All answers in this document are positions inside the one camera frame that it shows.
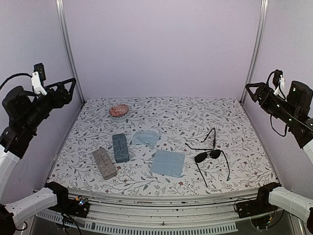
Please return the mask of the black aviator sunglasses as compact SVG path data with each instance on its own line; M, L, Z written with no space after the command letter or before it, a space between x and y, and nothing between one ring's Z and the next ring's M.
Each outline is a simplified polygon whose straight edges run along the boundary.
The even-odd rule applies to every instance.
M206 187L208 187L208 185L207 185L207 182L205 180L205 177L203 176L203 174L202 174L202 172L200 170L199 163L202 163L207 158L217 159L217 158L220 157L221 154L224 156L224 159L226 161L226 165L227 165L227 168L228 168L227 181L229 181L230 180L230 167L229 167L228 159L227 159L225 153L222 150L219 150L219 149L213 150L213 149L211 149L209 151L202 152L202 153L200 153L200 154L198 154L198 155L196 155L194 157L195 164L196 164L196 166L198 168L198 171L199 171L200 175L202 176L202 179L203 179Z

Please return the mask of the blue-grey glasses case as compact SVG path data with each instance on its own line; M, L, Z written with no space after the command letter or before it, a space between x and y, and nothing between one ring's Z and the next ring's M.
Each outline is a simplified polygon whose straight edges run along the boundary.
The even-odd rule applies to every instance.
M116 134L112 136L114 158L116 163L125 163L130 160L128 153L127 140L125 134Z

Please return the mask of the aluminium post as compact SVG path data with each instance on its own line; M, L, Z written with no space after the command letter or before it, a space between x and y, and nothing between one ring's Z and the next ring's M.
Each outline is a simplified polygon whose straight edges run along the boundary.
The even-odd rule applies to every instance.
M84 104L85 98L83 95L83 90L79 81L76 65L74 62L74 57L70 45L70 38L69 38L69 33L68 33L68 28L67 28L67 21L66 21L66 14L65 14L65 9L64 9L64 1L63 0L56 0L56 10L57 10L57 15L58 15L58 20L59 20L59 25L60 25L60 30L61 30L61 35L63 38L64 42L64 47L67 55L67 60L69 64L69 68L71 71L71 74L74 78L76 78L77 85L76 85L76 90L78 93L79 100L81 104Z
M245 80L245 85L250 83L253 79L255 68L257 65L258 55L262 44L262 38L266 26L267 12L268 12L268 2L269 0L261 0L261 7L258 17L257 31L254 42L254 47L252 50L252 57L248 67L248 72Z

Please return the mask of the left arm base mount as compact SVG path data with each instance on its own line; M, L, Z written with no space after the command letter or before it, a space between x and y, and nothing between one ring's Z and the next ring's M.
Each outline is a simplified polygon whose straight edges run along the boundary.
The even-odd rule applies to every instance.
M77 196L74 199L68 197L68 189L56 182L45 184L57 196L57 204L49 209L63 214L72 215L80 218L87 218L89 213L90 203L86 198Z

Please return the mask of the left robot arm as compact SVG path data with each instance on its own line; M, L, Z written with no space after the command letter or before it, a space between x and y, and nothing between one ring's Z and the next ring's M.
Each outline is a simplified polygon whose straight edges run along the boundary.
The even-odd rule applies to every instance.
M9 124L0 136L0 189L4 190L15 166L23 158L38 126L50 112L71 102L76 79L71 78L43 87L38 72L30 75L33 91L16 86L2 101ZM73 205L68 189L56 182L10 204L0 206L0 233L12 235L22 223L38 212L57 207L69 212Z

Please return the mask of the beige-grey glasses case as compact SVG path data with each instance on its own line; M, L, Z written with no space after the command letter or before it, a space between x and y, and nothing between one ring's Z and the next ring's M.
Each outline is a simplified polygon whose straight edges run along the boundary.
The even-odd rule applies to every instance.
M104 180L111 179L117 175L117 170L104 148L101 147L93 151L92 155Z

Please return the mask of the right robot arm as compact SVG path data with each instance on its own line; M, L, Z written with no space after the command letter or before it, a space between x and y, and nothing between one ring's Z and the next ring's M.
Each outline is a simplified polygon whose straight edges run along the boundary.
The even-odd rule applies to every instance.
M267 83L246 84L251 99L275 118L283 121L310 161L313 160L313 119L308 117L313 91L307 85L292 81L287 99L274 94ZM313 201L289 191L279 183L269 183L259 188L253 202L256 213L264 213L270 207L279 207L306 223L313 232Z

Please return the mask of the thin black-framed glasses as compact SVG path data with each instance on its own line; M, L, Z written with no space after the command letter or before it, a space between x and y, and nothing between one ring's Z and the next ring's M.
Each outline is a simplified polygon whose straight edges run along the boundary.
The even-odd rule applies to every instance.
M209 133L206 135L206 137L204 138L204 140L201 141L201 143L203 143L203 142L206 141L206 139L209 137L209 135L211 134L212 131L214 132L214 138L213 138L213 146L212 146L211 148L193 148L193 147L191 147L191 146L190 146L189 144L187 144L187 143L185 143L185 145L186 145L189 149L191 149L191 150L203 150L203 151L211 151L211 150L214 150L215 147L216 147L216 129L215 129L215 127L213 127L213 128L209 131Z

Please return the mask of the front aluminium rail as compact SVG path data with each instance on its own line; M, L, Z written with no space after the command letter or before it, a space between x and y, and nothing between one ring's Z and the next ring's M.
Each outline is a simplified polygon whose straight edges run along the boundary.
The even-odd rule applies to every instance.
M33 235L300 235L301 226L287 212L276 210L240 218L235 204L250 201L257 191L195 196L129 196L70 190L87 198L86 218L62 222L45 210L31 225Z

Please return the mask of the left aluminium post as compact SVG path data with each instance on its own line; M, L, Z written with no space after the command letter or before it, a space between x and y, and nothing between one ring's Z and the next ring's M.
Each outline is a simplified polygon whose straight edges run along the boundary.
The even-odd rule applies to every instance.
M64 9L64 1L63 0L56 0L56 10L57 10L57 15L58 15L58 20L59 20L59 25L60 25L60 30L61 30L61 35L63 38L64 42L64 47L67 55L67 60L69 64L69 68L71 71L71 74L74 78L76 78L77 85L76 85L76 90L78 93L79 100L81 104L84 104L85 98L83 95L83 90L79 81L76 65L74 62L74 57L70 45L70 38L69 38L69 33L68 33L68 28L67 28L67 21L66 21L66 14L65 14L65 9Z

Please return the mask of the light blue cloth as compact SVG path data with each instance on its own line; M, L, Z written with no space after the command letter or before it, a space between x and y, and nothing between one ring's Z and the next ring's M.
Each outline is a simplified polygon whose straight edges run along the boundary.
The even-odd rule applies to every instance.
M154 131L137 131L132 137L132 144L146 145L150 149L161 139L161 134Z
M184 165L185 155L176 152L157 150L153 156L151 172L180 178Z

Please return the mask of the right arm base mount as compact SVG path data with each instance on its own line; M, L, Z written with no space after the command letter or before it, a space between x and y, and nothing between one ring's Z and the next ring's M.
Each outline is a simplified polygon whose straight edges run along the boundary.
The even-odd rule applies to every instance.
M236 202L234 211L239 218L246 218L277 210L277 206L269 203L269 193L280 186L280 183L273 182L260 187L256 199L244 199L242 202Z

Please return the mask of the right aluminium post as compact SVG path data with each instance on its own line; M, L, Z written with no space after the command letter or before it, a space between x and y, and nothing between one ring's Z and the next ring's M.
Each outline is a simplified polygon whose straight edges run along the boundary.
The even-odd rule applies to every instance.
M253 79L255 68L257 65L258 55L262 44L262 38L266 26L267 12L268 12L268 2L269 0L261 0L261 7L258 17L257 31L254 42L254 47L252 50L252 57L248 67L248 72L245 80L245 85L250 83Z

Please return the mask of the crumpled light blue cloth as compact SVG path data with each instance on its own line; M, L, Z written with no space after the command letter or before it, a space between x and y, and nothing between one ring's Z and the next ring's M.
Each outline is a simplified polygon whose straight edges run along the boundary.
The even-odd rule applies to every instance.
M150 149L161 139L161 134L154 131L137 131L132 137L132 144L146 145Z

